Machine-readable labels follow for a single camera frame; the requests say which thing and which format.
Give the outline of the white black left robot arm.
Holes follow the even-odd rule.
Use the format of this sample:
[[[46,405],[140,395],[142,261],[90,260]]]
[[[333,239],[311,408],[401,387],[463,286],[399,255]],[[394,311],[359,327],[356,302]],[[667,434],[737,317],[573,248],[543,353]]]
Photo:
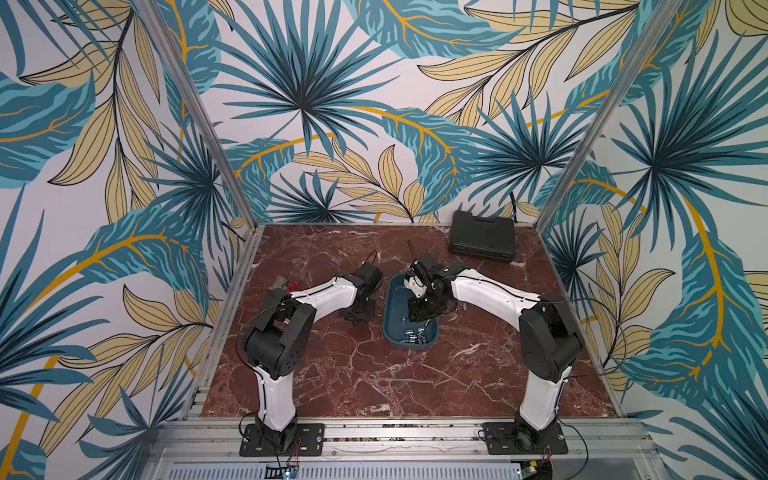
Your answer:
[[[281,434],[296,420],[293,372],[314,323],[333,313],[352,323],[370,321],[375,311],[372,296],[382,279],[377,267],[366,265],[306,290],[274,289],[268,294],[243,341],[246,363],[258,382],[257,419],[265,429]]]

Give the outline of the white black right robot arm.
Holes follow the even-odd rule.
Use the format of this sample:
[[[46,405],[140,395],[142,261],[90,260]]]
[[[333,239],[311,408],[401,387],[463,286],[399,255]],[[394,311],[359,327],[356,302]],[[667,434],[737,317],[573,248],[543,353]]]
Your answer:
[[[555,423],[564,383],[584,347],[563,296],[522,291],[460,263],[444,266],[429,254],[411,263],[404,286],[412,293],[413,322],[427,322],[446,313],[451,302],[464,302],[517,330],[528,369],[517,421],[535,432]]]

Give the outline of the teal plastic storage box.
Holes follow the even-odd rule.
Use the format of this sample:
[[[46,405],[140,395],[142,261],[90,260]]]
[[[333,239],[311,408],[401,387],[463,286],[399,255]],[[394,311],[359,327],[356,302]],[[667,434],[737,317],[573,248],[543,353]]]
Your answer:
[[[413,323],[409,320],[407,302],[414,294],[405,286],[405,275],[395,275],[388,286],[382,331],[386,340],[394,347],[409,350],[426,350],[438,340],[439,322],[437,318],[426,322]],[[426,345],[402,343],[408,336],[416,334],[416,329],[425,328]]]

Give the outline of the black plastic tool case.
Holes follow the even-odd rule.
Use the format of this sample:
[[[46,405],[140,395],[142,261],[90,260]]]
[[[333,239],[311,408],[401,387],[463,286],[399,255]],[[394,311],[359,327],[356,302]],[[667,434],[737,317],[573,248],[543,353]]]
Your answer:
[[[457,210],[450,226],[449,251],[454,255],[510,263],[517,253],[515,221]]]

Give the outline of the grey valve with red handwheel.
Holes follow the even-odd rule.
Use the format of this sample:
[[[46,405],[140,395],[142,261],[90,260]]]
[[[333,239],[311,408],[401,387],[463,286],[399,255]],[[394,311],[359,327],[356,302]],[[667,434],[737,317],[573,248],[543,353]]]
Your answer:
[[[273,283],[268,287],[269,291],[273,290],[285,290],[292,293],[301,289],[301,283],[295,280],[290,280],[282,275],[278,275]]]

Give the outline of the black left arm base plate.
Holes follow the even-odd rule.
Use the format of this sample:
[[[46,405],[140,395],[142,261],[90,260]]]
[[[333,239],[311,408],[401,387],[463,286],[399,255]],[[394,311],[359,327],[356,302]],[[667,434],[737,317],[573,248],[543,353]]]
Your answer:
[[[322,455],[324,437],[323,423],[293,422],[280,432],[261,423],[253,423],[245,427],[239,456],[245,458],[275,455],[319,457]]]

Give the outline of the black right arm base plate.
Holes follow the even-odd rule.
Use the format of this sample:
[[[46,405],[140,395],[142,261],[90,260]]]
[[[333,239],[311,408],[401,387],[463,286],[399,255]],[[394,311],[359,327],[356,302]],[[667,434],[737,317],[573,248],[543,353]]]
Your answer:
[[[552,421],[543,430],[536,430],[523,420],[513,422],[486,422],[481,426],[480,438],[489,455],[548,456],[567,454],[569,449],[562,429]]]

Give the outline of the aluminium front rail frame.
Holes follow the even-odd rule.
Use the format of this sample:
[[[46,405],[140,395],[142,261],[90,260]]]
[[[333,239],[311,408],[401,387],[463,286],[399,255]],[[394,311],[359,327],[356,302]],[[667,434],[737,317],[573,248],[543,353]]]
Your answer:
[[[668,479],[646,426],[631,418],[568,418],[564,454],[492,455],[484,418],[323,418],[298,454],[243,457],[244,424],[198,418],[164,427],[142,479],[522,479],[534,466],[550,479]]]

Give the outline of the aluminium right corner post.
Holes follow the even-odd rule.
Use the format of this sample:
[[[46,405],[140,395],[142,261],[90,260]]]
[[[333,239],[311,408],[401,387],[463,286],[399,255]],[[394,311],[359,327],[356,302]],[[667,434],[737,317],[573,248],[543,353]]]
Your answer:
[[[644,69],[645,62],[652,55],[657,42],[661,39],[665,29],[674,19],[677,10],[682,4],[682,0],[662,1],[658,8],[654,10],[647,28],[638,38],[638,45],[630,52],[625,66],[618,73],[612,88],[606,95],[606,99],[597,110],[584,137],[575,150],[572,160],[562,171],[558,183],[552,190],[545,208],[536,221],[535,227],[539,233],[543,233],[552,223],[552,217],[558,205],[567,195],[570,185],[579,174],[594,143],[599,138],[613,112],[626,96],[635,79]]]

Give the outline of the aluminium corner post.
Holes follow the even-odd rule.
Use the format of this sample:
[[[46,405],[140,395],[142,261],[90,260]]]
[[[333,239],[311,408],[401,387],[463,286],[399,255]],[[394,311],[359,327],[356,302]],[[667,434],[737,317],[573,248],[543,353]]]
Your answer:
[[[255,232],[258,227],[257,220],[252,214],[250,203],[240,188],[235,177],[234,170],[228,160],[227,154],[217,136],[214,126],[205,111],[203,102],[197,92],[189,71],[182,59],[181,52],[177,50],[174,40],[165,23],[156,1],[138,0],[134,2],[137,13],[142,17],[147,27],[150,39],[154,42],[158,52],[169,70],[171,78],[176,84],[181,99],[187,105],[190,117],[202,135],[206,146],[211,152],[216,167],[221,173],[225,185],[230,190],[237,210],[245,219],[250,231]]]
[[[552,217],[558,205],[567,195],[570,185],[579,174],[594,143],[599,138],[613,112],[626,96],[635,79],[644,69],[645,62],[652,55],[657,42],[661,39],[665,29],[674,19],[677,10],[682,4],[682,0],[662,1],[658,8],[654,10],[647,28],[638,38],[638,45],[630,52],[625,66],[618,73],[612,88],[606,95],[606,99],[597,110],[584,137],[575,150],[572,160],[562,171],[558,183],[552,190],[545,208],[536,221],[535,227],[539,233],[543,233],[552,223]]]

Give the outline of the aluminium left corner post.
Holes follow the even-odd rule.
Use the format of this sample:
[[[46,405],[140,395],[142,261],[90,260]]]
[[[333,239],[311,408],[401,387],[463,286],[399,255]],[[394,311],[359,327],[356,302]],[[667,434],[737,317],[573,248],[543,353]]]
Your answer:
[[[240,188],[235,177],[234,170],[228,160],[227,154],[217,136],[214,126],[205,111],[203,102],[197,92],[189,71],[182,59],[181,52],[177,50],[174,40],[165,23],[156,1],[138,0],[134,2],[137,13],[142,17],[147,27],[150,39],[154,42],[158,52],[169,70],[171,78],[176,84],[181,99],[187,105],[190,117],[202,135],[206,146],[211,152],[216,167],[221,173],[225,185],[230,190],[237,210],[245,219],[250,231],[255,232],[258,227],[257,220],[252,214],[250,203]]]

